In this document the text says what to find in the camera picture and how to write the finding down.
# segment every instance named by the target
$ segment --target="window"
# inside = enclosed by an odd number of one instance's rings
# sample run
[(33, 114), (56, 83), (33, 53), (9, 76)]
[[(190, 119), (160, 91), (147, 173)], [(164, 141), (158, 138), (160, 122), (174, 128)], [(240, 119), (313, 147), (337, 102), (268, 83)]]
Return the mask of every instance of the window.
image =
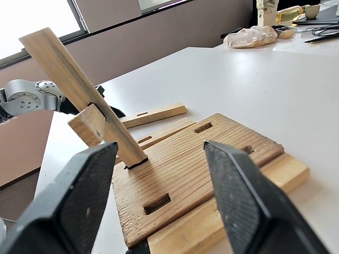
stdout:
[(183, 1), (185, 0), (139, 0), (139, 5), (141, 12), (147, 13)]
[(61, 39), (86, 33), (73, 0), (0, 1), (0, 67), (28, 55), (18, 38), (46, 27)]

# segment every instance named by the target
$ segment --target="wooden block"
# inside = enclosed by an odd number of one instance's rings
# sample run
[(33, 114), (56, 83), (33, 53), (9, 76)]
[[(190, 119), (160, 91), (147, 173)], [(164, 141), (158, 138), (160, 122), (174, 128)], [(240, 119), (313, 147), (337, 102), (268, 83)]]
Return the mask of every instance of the wooden block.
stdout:
[[(261, 168), (262, 173), (285, 192), (309, 178), (305, 164), (284, 153)], [(226, 237), (215, 198), (148, 238), (151, 254), (200, 254)]]
[(79, 112), (87, 108), (90, 103), (97, 106), (106, 117), (104, 140), (118, 142), (118, 155), (126, 166), (132, 167), (147, 158), (141, 147), (49, 28), (26, 35), (19, 40)]
[[(165, 128), (163, 128), (161, 130), (155, 131), (155, 132), (151, 133), (150, 135), (147, 135), (143, 138), (140, 138), (139, 140), (137, 140), (137, 142), (140, 145), (140, 147), (143, 150), (145, 150), (146, 148), (149, 148), (149, 147), (153, 146), (154, 144), (157, 144), (160, 141), (163, 141), (164, 139), (178, 133), (181, 130), (186, 129), (187, 127), (189, 127), (193, 124), (195, 124), (195, 122), (193, 122), (188, 117), (185, 117), (185, 118), (180, 119), (179, 121), (176, 121), (173, 124), (166, 126)], [(115, 164), (118, 164), (120, 162), (121, 162), (121, 160), (117, 156), (116, 159), (115, 159)]]
[(168, 118), (175, 115), (186, 113), (186, 107), (182, 103), (176, 103), (166, 107), (159, 107), (155, 110), (150, 110), (136, 114), (135, 116), (125, 116), (120, 118), (120, 121), (126, 128), (142, 125), (158, 121), (160, 119)]
[(216, 114), (146, 149), (149, 161), (135, 169), (117, 164), (113, 189), (128, 247), (213, 197), (206, 139), (240, 149), (251, 146), (250, 157), (258, 166), (283, 153), (281, 145)]
[(105, 129), (105, 116), (91, 104), (72, 120), (68, 125), (89, 147), (96, 146), (102, 141)]
[(309, 179), (310, 170), (301, 161), (284, 153), (261, 168), (262, 173), (286, 193)]

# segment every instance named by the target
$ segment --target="white table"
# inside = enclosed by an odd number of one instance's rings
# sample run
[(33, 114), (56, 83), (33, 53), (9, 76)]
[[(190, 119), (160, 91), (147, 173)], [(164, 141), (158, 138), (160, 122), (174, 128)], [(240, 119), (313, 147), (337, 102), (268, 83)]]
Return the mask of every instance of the white table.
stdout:
[[(199, 121), (219, 112), (283, 144), (311, 168), (311, 179), (291, 199), (329, 250), (339, 253), (337, 66), (338, 59), (327, 56), (187, 48), (103, 87), (106, 101), (127, 115), (172, 102), (188, 108), (187, 115), (132, 129), (135, 138), (184, 116)], [(36, 194), (86, 149), (67, 125), (71, 117), (53, 116)], [(207, 253), (227, 253), (226, 248), (224, 240)], [(125, 250), (111, 190), (92, 253)]]

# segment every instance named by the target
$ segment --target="window frame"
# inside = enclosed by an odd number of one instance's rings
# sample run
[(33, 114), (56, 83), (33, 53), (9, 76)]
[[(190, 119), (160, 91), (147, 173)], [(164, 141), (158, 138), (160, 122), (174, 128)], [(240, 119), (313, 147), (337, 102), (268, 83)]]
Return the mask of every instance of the window frame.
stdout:
[[(79, 10), (76, 2), (74, 0), (67, 0), (67, 3), (68, 3), (68, 5), (69, 5), (74, 17), (75, 17), (75, 20), (77, 21), (77, 23), (79, 25), (80, 30), (59, 37), (60, 41), (64, 45), (73, 42), (74, 40), (76, 40), (79, 37), (82, 37), (85, 34), (88, 34), (87, 25), (86, 25), (83, 17), (81, 16), (80, 10)], [(11, 56), (0, 59), (0, 70), (4, 69), (6, 67), (9, 67), (11, 65), (14, 65), (18, 62), (21, 62), (23, 60), (29, 59), (29, 58), (31, 58), (31, 56), (23, 48), (23, 49), (21, 49), (21, 52), (18, 52), (16, 54), (11, 55)]]

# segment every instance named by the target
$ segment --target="light wood strip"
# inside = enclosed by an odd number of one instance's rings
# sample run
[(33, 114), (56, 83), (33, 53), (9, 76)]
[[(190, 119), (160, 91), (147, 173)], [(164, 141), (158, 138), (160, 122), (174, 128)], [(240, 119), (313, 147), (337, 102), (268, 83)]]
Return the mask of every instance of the light wood strip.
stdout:
[(187, 112), (186, 107), (182, 103), (159, 107), (154, 110), (140, 112), (133, 116), (125, 116), (120, 121), (126, 128), (132, 128), (145, 123), (150, 123), (165, 119), (171, 116), (184, 114)]
[[(166, 127), (164, 127), (161, 130), (157, 130), (150, 135), (147, 135), (145, 137), (142, 137), (137, 140), (140, 147), (145, 150), (154, 144), (159, 143), (160, 141), (163, 141), (164, 139), (178, 133), (179, 131), (182, 131), (186, 129), (187, 127), (195, 124), (194, 121), (189, 119), (188, 117), (182, 118), (179, 121), (176, 121), (173, 124), (170, 124)], [(115, 164), (118, 164), (121, 162), (121, 159), (117, 156), (115, 159)]]

